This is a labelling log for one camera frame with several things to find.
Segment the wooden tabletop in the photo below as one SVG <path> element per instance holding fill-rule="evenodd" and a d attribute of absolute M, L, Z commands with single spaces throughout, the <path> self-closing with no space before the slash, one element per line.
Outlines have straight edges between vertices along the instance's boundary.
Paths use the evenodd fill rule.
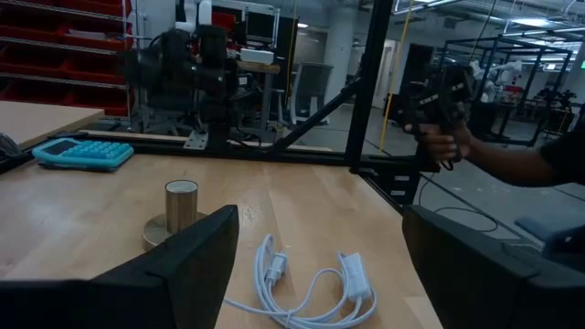
<path fill-rule="evenodd" d="M 281 73 L 281 66 L 278 64 L 262 64 L 246 61 L 238 61 L 239 69 L 247 70 L 249 72 L 279 74 Z"/>
<path fill-rule="evenodd" d="M 103 116 L 103 110 L 0 101 L 0 133 L 21 150 L 41 143 L 53 133 L 75 131 Z"/>
<path fill-rule="evenodd" d="M 441 328 L 410 262 L 400 215 L 344 167 L 137 154 L 118 172 L 98 174 L 29 162 L 0 175 L 0 278 L 88 279 L 140 255 L 143 225 L 164 211 L 165 184 L 176 179 L 199 184 L 203 213 L 239 207 L 229 298 L 260 307 L 252 266 L 271 233 L 289 255 L 275 288 L 281 307 L 298 306 L 317 271 L 339 268 L 338 251 L 359 252 L 378 294 L 378 310 L 361 328 Z M 302 315 L 334 307 L 341 288 L 335 275 L 324 276 Z M 224 305 L 217 328 L 280 327 Z"/>

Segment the black metal cage frame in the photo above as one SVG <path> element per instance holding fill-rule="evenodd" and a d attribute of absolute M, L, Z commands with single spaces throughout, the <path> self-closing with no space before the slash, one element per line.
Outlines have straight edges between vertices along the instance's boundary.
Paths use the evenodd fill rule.
<path fill-rule="evenodd" d="M 564 61 L 563 61 L 562 69 L 557 77 L 557 80 L 555 81 L 553 91 L 556 92 L 560 88 L 560 83 L 562 81 L 563 75 L 566 73 L 567 67 L 569 66 L 569 63 L 570 63 L 570 58 L 573 55 L 572 50 L 533 44 L 533 43 L 529 43 L 526 41 L 516 40 L 516 39 L 513 39 L 511 37 L 504 37 L 502 35 L 499 35 L 498 37 L 484 37 L 484 38 L 480 38 L 480 39 L 461 39 L 461 40 L 446 41 L 445 46 L 442 49 L 441 59 L 439 62 L 440 68 L 442 68 L 443 65 L 445 65 L 445 57 L 447 55 L 447 52 L 450 49 L 453 49 L 455 47 L 459 47 L 459 49 L 457 49 L 459 51 L 462 51 L 462 49 L 466 49 L 466 48 L 470 49 L 470 55 L 471 55 L 470 58 L 471 59 L 473 59 L 473 56 L 475 56 L 475 53 L 477 52 L 479 54 L 479 64 L 480 64 L 480 67 L 482 67 L 482 68 L 491 68 L 492 65 L 497 60 L 499 60 L 498 64 L 505 64 L 510 60 L 510 58 L 513 55 L 516 55 L 516 56 L 527 56 L 527 55 L 536 56 L 536 61 L 534 63 L 534 66 L 532 67 L 532 70 L 530 71 L 530 76 L 528 77 L 528 81 L 526 83 L 524 93 L 522 95 L 520 102 L 516 106 L 518 109 L 524 109 L 524 107 L 525 107 L 528 92 L 530 91 L 530 87 L 532 86 L 532 82 L 534 81 L 534 77 L 537 74 L 537 71 L 538 71 L 540 63 L 542 61 L 543 56 L 545 56 L 545 55 L 560 55 L 560 56 L 565 55 L 566 56 Z M 503 56 L 500 58 L 497 58 L 496 54 L 498 54 L 498 53 L 503 54 Z M 485 83 L 488 80 L 488 73 L 489 73 L 488 70 L 486 70 L 481 82 L 479 82 L 479 84 L 476 86 L 477 87 L 476 90 L 483 90 L 484 89 Z M 475 97 L 474 102 L 475 103 L 479 102 L 481 97 L 482 97 L 482 93 L 478 92 L 476 97 Z M 542 116 L 541 119 L 539 120 L 539 122 L 537 124 L 537 129 L 536 129 L 531 140 L 529 140 L 529 141 L 515 141 L 515 140 L 505 139 L 503 137 L 505 127 L 507 126 L 507 124 L 510 120 L 511 114 L 512 114 L 512 110 L 506 109 L 504 119 L 503 119 L 502 124 L 500 125 L 500 128 L 499 128 L 499 131 L 497 133 L 497 137 L 488 138 L 488 139 L 484 139 L 484 140 L 486 142 L 489 142 L 489 143 L 506 143 L 506 144 L 514 144 L 514 145 L 523 145 L 523 146 L 528 146 L 528 147 L 534 146 L 535 143 L 537 142 L 538 136 L 540 135 L 540 133 L 542 131 L 542 128 L 544 127 L 544 125 L 546 123 L 546 120 L 547 120 L 546 116 Z"/>
<path fill-rule="evenodd" d="M 318 113 L 297 127 L 289 135 L 269 147 L 246 148 L 234 145 L 227 151 L 191 150 L 184 142 L 154 140 L 129 136 L 102 136 L 79 134 L 78 139 L 129 143 L 137 154 L 168 154 L 182 156 L 217 157 L 253 161 L 270 161 L 313 165 L 347 166 L 350 172 L 365 179 L 395 209 L 412 204 L 420 180 L 420 164 L 415 156 L 363 155 L 368 118 L 378 80 L 384 41 L 392 12 L 392 2 L 377 0 L 372 10 L 362 69 L 356 79 L 327 103 Z M 317 152 L 288 149 L 322 119 L 335 111 L 344 101 L 356 95 L 353 117 L 344 153 Z M 19 159 L 0 161 L 0 173 L 22 165 L 32 159 L 31 150 Z"/>

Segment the calculator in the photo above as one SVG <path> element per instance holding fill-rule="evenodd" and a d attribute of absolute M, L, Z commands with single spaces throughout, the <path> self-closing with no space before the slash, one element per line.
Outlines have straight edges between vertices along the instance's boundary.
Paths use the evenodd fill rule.
<path fill-rule="evenodd" d="M 113 172 L 134 149 L 128 143 L 77 141 L 59 138 L 33 150 L 40 164 L 49 169 L 79 169 Z"/>

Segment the white cable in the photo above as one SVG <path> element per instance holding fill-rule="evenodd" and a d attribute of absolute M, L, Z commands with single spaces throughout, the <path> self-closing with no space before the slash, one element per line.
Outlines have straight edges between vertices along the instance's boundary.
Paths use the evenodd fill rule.
<path fill-rule="evenodd" d="M 273 246 L 273 237 L 271 234 L 269 234 L 264 238 L 264 241 L 256 250 L 256 260 L 254 262 L 254 287 L 263 309 L 255 309 L 243 305 L 239 302 L 234 302 L 228 298 L 224 299 L 226 304 L 240 308 L 241 310 L 249 313 L 268 315 L 284 328 L 291 329 L 351 328 L 362 324 L 376 310 L 378 303 L 376 293 L 373 289 L 370 288 L 369 282 L 367 282 L 367 278 L 365 277 L 365 270 L 361 264 L 361 258 L 358 255 L 351 255 L 351 257 L 347 257 L 341 252 L 337 253 L 337 258 L 341 263 L 342 271 L 338 271 L 336 269 L 323 269 L 318 271 L 317 274 L 315 274 L 313 281 L 309 286 L 309 290 L 307 291 L 303 302 L 301 302 L 301 305 L 293 310 L 283 310 L 272 297 L 272 287 L 286 271 L 286 255 L 283 253 L 275 253 Z M 296 316 L 296 314 L 304 309 L 309 303 L 309 299 L 313 293 L 317 279 L 326 273 L 336 274 L 344 284 L 344 293 L 341 301 L 339 301 L 336 307 L 325 314 L 310 318 Z M 330 321 L 339 314 L 344 304 L 348 302 L 350 298 L 355 298 L 356 300 L 354 311 L 344 319 L 336 323 L 330 323 Z M 363 301 L 369 298 L 373 298 L 372 306 L 367 312 L 357 316 Z"/>

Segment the pillar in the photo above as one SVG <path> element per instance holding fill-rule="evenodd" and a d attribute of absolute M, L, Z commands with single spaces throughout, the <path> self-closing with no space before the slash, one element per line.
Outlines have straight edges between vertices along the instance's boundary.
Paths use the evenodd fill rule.
<path fill-rule="evenodd" d="M 325 46 L 325 64 L 333 67 L 325 102 L 332 100 L 346 85 L 354 31 L 357 21 L 357 4 L 335 5 L 329 17 L 329 34 Z"/>
<path fill-rule="evenodd" d="M 581 64 L 585 60 L 585 47 L 581 46 L 575 61 L 573 61 L 573 68 L 568 73 L 567 80 L 564 85 L 561 85 L 558 91 L 564 92 L 569 89 L 577 94 L 577 99 L 571 100 L 574 102 L 585 102 L 585 69 L 581 68 Z"/>

